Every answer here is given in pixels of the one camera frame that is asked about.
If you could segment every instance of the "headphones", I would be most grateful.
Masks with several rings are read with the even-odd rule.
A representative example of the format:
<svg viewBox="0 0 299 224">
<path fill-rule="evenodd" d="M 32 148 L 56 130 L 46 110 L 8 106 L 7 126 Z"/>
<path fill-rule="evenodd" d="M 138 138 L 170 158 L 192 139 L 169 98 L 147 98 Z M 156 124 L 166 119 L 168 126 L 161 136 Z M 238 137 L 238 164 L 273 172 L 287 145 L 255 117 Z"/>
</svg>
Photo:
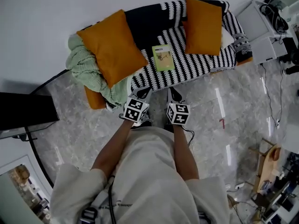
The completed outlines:
<svg viewBox="0 0 299 224">
<path fill-rule="evenodd" d="M 261 13 L 268 17 L 272 23 L 273 28 L 279 33 L 284 33 L 289 29 L 286 21 L 279 15 L 278 9 L 270 4 L 263 4 L 260 6 Z"/>
</svg>

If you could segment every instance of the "beige t-shirt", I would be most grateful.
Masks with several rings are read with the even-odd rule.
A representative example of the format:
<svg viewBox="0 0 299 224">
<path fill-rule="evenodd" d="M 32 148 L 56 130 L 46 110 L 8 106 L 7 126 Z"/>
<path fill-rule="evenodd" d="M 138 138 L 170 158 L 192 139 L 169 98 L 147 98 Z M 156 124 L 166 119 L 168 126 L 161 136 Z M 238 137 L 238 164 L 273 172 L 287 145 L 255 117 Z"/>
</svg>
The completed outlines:
<svg viewBox="0 0 299 224">
<path fill-rule="evenodd" d="M 218 177 L 185 182 L 176 171 L 173 144 L 173 134 L 160 128 L 131 131 L 112 187 L 118 224 L 198 224 L 202 216 L 229 223 L 224 182 Z M 62 165 L 50 202 L 52 222 L 80 223 L 82 210 L 94 206 L 99 209 L 96 223 L 111 223 L 108 188 L 101 170 L 84 173 Z"/>
</svg>

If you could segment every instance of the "green book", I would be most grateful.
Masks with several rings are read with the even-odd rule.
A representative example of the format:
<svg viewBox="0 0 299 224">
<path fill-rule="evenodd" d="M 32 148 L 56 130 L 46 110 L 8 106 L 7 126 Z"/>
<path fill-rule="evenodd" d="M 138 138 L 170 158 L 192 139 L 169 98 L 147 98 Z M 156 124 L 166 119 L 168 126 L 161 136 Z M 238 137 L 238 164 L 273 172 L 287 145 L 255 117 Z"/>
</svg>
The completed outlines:
<svg viewBox="0 0 299 224">
<path fill-rule="evenodd" d="M 174 63 L 170 52 L 170 45 L 152 47 L 157 71 L 173 70 Z"/>
</svg>

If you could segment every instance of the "floor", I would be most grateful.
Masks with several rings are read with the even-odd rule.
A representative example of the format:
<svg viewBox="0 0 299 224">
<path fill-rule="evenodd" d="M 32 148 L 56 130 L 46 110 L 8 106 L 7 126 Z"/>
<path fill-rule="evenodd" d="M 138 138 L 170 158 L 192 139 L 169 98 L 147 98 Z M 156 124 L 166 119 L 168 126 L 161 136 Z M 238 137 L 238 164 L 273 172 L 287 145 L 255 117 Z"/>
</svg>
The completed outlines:
<svg viewBox="0 0 299 224">
<path fill-rule="evenodd" d="M 264 64 L 267 70 L 266 86 L 272 100 L 273 117 L 280 116 L 280 64 L 272 61 Z M 240 182 L 253 182 L 258 165 L 258 155 L 248 147 L 266 150 L 260 144 L 262 137 L 274 143 L 285 139 L 288 106 L 299 103 L 299 73 L 283 76 L 282 115 L 279 128 L 273 127 L 269 98 L 263 85 L 265 71 L 261 65 L 243 64 L 235 70 L 222 71 L 193 82 L 178 85 L 191 105 L 192 116 L 186 128 L 195 132 L 190 146 L 195 157 L 200 178 L 222 176 L 230 190 Z M 54 100 L 60 121 L 48 129 L 35 132 L 37 152 L 52 181 L 58 166 L 71 163 L 87 171 L 98 152 L 117 130 L 122 120 L 120 111 L 91 110 L 84 88 L 69 72 L 49 83 L 40 93 L 49 92 Z M 153 124 L 162 127 L 166 115 L 166 90 L 153 94 L 150 116 Z M 220 119 L 224 119 L 223 129 Z M 288 152 L 282 150 L 283 163 Z M 245 185 L 235 193 L 229 193 L 238 201 L 248 201 L 251 187 Z M 244 223 L 249 223 L 255 209 L 238 204 L 238 213 Z M 231 223 L 240 223 L 235 211 Z"/>
</svg>

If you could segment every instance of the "shirt sleeve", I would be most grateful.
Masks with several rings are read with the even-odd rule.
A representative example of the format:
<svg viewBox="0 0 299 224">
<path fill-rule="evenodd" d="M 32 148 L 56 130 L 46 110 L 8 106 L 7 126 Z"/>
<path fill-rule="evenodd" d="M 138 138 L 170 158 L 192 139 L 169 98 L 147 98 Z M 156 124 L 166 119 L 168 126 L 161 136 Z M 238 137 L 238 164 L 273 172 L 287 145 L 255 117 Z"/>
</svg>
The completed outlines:
<svg viewBox="0 0 299 224">
<path fill-rule="evenodd" d="M 51 217 L 60 223 L 76 223 L 79 213 L 104 189 L 107 178 L 100 169 L 81 172 L 63 164 L 51 195 Z"/>
<path fill-rule="evenodd" d="M 225 184 L 219 177 L 186 181 L 198 212 L 204 212 L 216 224 L 229 223 L 228 198 Z"/>
</svg>

